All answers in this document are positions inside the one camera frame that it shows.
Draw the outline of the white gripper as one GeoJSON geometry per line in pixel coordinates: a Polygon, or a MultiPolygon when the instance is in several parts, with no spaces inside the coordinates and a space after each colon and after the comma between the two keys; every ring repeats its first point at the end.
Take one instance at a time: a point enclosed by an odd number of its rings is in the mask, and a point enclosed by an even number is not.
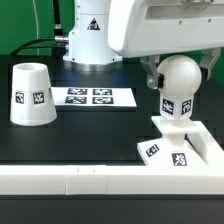
{"type": "Polygon", "coordinates": [[[108,44],[125,58],[144,56],[150,89],[164,85],[158,55],[203,50],[207,81],[224,47],[224,0],[111,0],[108,44]]]}

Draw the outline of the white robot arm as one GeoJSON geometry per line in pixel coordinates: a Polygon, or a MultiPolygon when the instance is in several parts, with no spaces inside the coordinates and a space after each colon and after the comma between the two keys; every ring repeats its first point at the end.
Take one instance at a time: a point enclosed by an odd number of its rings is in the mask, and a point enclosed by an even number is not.
{"type": "Polygon", "coordinates": [[[224,48],[224,0],[74,0],[75,25],[64,63],[79,70],[110,69],[144,57],[147,85],[162,86],[156,64],[164,54],[199,51],[202,77],[224,48]]]}

